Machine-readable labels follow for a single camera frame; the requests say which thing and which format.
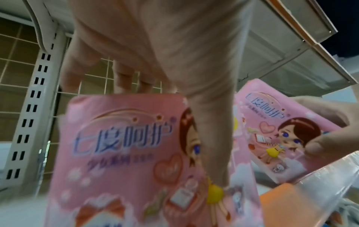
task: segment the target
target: sanitary pad package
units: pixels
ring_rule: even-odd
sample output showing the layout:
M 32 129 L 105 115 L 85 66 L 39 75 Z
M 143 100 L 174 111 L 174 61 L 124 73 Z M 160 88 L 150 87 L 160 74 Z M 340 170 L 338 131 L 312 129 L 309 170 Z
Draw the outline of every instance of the sanitary pad package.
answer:
M 234 105 L 230 185 L 220 188 L 202 168 L 183 96 L 72 99 L 60 126 L 45 226 L 263 226 L 242 106 Z
M 304 147 L 310 140 L 340 127 L 261 80 L 249 81 L 235 98 L 246 122 L 252 160 L 277 183 L 305 176 L 348 154 L 307 153 Z

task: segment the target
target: brown hair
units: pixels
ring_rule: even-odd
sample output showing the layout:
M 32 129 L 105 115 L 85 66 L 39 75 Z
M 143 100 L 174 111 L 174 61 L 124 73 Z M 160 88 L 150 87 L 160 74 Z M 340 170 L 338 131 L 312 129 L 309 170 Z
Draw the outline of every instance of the brown hair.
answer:
M 294 125 L 293 132 L 301 141 L 303 141 L 303 147 L 305 147 L 309 141 L 322 134 L 319 126 L 314 121 L 304 117 L 295 117 L 283 122 L 278 127 L 278 131 L 288 125 Z
M 181 119 L 179 120 L 179 144 L 181 149 L 185 155 L 187 154 L 186 147 L 187 147 L 187 134 L 188 130 L 191 126 L 196 129 L 196 124 L 194 123 L 194 119 L 192 115 L 192 110 L 187 108 L 181 115 Z M 195 161 L 193 158 L 190 157 L 190 167 L 195 166 Z

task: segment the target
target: wire grid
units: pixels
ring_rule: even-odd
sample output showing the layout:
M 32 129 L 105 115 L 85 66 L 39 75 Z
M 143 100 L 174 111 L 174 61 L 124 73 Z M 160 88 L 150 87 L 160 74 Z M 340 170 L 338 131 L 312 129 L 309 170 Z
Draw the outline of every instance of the wire grid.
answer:
M 12 142 L 39 49 L 33 27 L 0 18 L 0 142 Z
M 71 38 L 67 41 L 67 48 L 71 42 Z M 113 93 L 113 61 L 110 58 L 102 58 L 101 61 L 94 66 L 87 74 L 83 81 L 80 83 L 77 93 L 63 92 L 58 84 L 55 104 L 54 116 L 52 119 L 52 128 L 50 137 L 46 146 L 45 159 L 44 159 L 44 178 L 46 175 L 53 173 L 53 165 L 59 144 L 59 130 L 58 130 L 58 116 L 66 111 L 67 103 L 73 97 L 79 95 L 93 95 L 93 94 L 112 94 Z M 136 90 L 138 85 L 138 73 L 133 76 L 132 91 Z M 162 93 L 162 84 L 158 82 L 153 87 L 152 92 Z

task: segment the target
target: heart illustration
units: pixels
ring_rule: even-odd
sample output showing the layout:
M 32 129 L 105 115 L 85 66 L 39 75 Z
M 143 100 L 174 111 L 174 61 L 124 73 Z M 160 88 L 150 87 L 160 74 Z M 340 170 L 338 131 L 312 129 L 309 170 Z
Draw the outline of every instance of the heart illustration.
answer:
M 182 173 L 183 162 L 180 154 L 174 154 L 170 160 L 157 162 L 153 168 L 156 180 L 163 184 L 176 184 Z
M 268 125 L 267 122 L 261 122 L 259 124 L 259 128 L 264 134 L 274 132 L 276 130 L 276 127 L 274 125 Z

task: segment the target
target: blue eye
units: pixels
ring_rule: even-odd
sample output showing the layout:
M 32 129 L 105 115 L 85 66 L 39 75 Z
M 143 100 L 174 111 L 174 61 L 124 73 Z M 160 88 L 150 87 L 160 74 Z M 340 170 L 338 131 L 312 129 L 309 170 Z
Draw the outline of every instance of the blue eye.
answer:
M 300 139 L 294 139 L 293 142 L 295 142 L 296 144 L 301 144 L 302 141 Z
M 193 147 L 193 151 L 194 151 L 195 155 L 199 155 L 199 153 L 200 153 L 200 145 L 195 145 Z

